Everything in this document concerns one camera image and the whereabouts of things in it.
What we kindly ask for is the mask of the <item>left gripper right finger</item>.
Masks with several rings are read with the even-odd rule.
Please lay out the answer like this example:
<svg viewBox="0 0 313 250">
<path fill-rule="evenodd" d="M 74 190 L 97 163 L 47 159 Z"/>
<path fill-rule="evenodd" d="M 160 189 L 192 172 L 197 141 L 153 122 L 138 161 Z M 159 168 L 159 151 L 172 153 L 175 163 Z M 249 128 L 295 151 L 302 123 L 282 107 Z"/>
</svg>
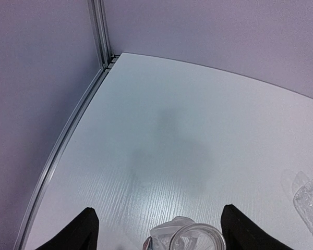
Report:
<svg viewBox="0 0 313 250">
<path fill-rule="evenodd" d="M 233 204 L 222 210 L 221 229 L 226 249 L 293 249 L 266 233 Z"/>
</svg>

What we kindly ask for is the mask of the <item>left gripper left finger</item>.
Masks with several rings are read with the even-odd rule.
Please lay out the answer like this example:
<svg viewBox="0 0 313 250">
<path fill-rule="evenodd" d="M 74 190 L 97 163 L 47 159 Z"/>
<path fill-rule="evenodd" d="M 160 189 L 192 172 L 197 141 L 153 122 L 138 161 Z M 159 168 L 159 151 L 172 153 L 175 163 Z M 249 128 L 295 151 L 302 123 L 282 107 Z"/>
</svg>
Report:
<svg viewBox="0 0 313 250">
<path fill-rule="evenodd" d="M 85 208 L 52 239 L 38 247 L 53 249 L 97 249 L 99 219 L 94 208 Z"/>
</svg>

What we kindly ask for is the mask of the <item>red label plastic bottle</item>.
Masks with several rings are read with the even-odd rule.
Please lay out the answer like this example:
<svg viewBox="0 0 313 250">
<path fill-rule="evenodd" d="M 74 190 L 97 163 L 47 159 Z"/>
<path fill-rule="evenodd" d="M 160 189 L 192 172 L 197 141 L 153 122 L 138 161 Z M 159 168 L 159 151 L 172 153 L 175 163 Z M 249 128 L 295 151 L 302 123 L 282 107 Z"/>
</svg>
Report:
<svg viewBox="0 0 313 250">
<path fill-rule="evenodd" d="M 188 217 L 177 216 L 152 228 L 142 248 L 222 250 L 226 249 L 226 241 L 217 228 L 205 223 L 196 223 Z"/>
</svg>

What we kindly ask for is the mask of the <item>clear crushed plastic bottle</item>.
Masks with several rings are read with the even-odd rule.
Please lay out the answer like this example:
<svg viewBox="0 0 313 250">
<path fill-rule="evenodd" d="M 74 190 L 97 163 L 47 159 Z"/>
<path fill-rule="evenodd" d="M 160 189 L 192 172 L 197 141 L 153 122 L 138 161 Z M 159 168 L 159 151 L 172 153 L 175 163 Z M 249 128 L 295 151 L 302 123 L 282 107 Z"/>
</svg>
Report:
<svg viewBox="0 0 313 250">
<path fill-rule="evenodd" d="M 313 178 L 303 171 L 285 169 L 281 174 L 281 188 L 313 236 Z"/>
</svg>

